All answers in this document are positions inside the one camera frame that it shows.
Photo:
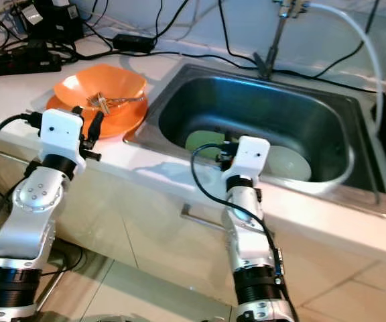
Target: cabinet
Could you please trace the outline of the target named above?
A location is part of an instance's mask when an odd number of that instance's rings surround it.
[[[224,232],[180,217],[187,199],[126,182],[123,216],[138,268],[235,304]],[[191,205],[192,215],[220,221],[220,209]]]
[[[36,152],[0,142],[0,151],[32,160]],[[26,165],[0,156],[0,189],[5,192],[23,176]],[[57,235],[125,264],[136,266],[126,234],[119,195],[123,182],[87,168],[74,178],[57,221]]]
[[[0,150],[31,160],[36,152]],[[25,165],[0,157],[0,188],[6,191]],[[58,235],[158,278],[236,305],[224,232],[180,214],[219,223],[221,208],[191,203],[117,176],[87,168],[72,181]],[[365,269],[372,259],[271,227],[283,249],[292,299],[300,305]]]

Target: faucet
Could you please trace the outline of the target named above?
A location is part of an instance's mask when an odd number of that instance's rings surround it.
[[[276,56],[278,54],[278,44],[281,38],[282,31],[285,23],[289,17],[297,18],[299,14],[306,12],[309,6],[309,1],[306,0],[272,0],[273,2],[279,3],[279,22],[273,38],[273,43],[267,52],[266,61],[261,59],[258,53],[254,53],[254,61],[259,69],[259,77],[268,81],[271,78],[273,65],[275,64]]]

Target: white countertop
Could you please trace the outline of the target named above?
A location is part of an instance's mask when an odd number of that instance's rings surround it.
[[[62,79],[89,66],[107,63],[142,74],[147,78],[146,88],[149,103],[158,96],[180,67],[186,62],[204,64],[215,68],[244,73],[226,64],[203,60],[192,60],[178,56],[150,56],[132,58],[107,56],[90,62],[77,62],[64,66],[62,72],[0,76],[0,121],[6,117],[23,113],[26,109],[42,111],[47,100],[53,95],[52,87]],[[357,98],[366,111],[372,106],[374,97],[342,89],[320,82],[288,78],[275,75],[275,81],[303,87],[314,87]],[[366,114],[366,123],[372,126]],[[18,121],[8,125],[0,139],[12,144],[38,150],[37,130]],[[373,145],[386,183],[386,162],[376,139]],[[88,161],[88,166],[109,172],[121,178],[135,181],[155,189],[218,207],[197,189],[190,174],[187,161],[126,144],[121,136],[100,140],[94,149],[103,155],[100,162]],[[197,166],[204,186],[213,194],[223,197],[224,185],[216,170]],[[386,219],[367,215],[346,207],[322,201],[314,197],[289,191],[270,184],[261,183],[263,190],[262,207],[267,222],[278,229],[295,231],[327,244],[358,252],[366,256],[386,260]]]

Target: power adapter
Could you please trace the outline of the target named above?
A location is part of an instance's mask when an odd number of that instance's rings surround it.
[[[113,38],[113,47],[122,52],[149,53],[154,49],[154,38],[117,34]]]

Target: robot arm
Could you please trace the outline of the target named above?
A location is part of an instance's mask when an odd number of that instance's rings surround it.
[[[264,139],[241,137],[231,167],[222,174],[227,186],[227,201],[248,210],[261,221],[261,192],[254,186],[265,165],[269,147],[269,142]],[[227,231],[239,304],[237,322],[297,322],[296,312],[292,311],[284,292],[281,252],[274,249],[273,241],[268,240],[263,231],[265,226],[231,207],[225,209],[222,222]]]
[[[13,193],[13,210],[0,231],[0,322],[19,321],[36,313],[34,297],[55,238],[64,195],[74,174],[85,169],[82,155],[100,158],[87,149],[99,136],[103,115],[97,115],[88,140],[84,140],[80,110],[75,112],[44,112],[40,128],[42,166]]]

